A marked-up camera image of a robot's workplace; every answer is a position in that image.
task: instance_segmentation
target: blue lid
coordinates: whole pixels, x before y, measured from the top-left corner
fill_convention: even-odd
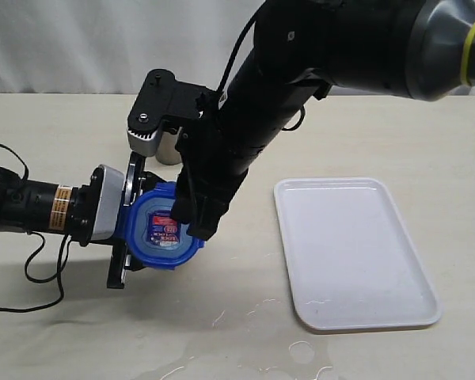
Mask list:
[[[175,191],[175,182],[157,184],[134,202],[128,215],[128,248],[148,267],[174,269],[204,247],[204,241],[187,235],[188,225],[170,218]]]

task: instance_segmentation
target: container lid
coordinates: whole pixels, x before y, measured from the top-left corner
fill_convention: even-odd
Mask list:
[[[175,182],[157,184],[131,207],[125,240],[146,266],[174,269],[204,247],[204,241],[187,235],[188,225],[170,218],[175,191]]]
[[[425,326],[442,311],[386,187],[294,179],[275,201],[299,317],[316,330]]]

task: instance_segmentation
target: plastic tray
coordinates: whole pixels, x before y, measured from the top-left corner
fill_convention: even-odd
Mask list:
[[[299,317],[317,330],[432,325],[442,311],[386,187],[290,179],[275,201]]]

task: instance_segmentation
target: white table surface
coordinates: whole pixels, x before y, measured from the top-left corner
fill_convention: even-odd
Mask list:
[[[32,179],[86,184],[101,163],[125,170],[134,99],[0,95],[0,142],[28,162]],[[0,164],[21,169],[1,151]],[[154,159],[147,168],[168,180],[179,170]],[[291,305],[272,197],[289,177],[383,181],[441,299],[440,323],[307,332]],[[48,239],[37,275],[54,270],[58,243]],[[36,244],[0,234],[0,305],[57,296],[54,284],[23,276]],[[61,305],[0,313],[0,378],[475,380],[475,97],[312,101],[302,128],[279,136],[252,166],[218,233],[188,264],[129,273],[124,291],[110,291],[109,257],[106,247],[75,246]]]

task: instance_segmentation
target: white backdrop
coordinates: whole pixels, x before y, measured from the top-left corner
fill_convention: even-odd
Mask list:
[[[262,1],[0,0],[0,92],[137,93],[154,68],[215,88]]]

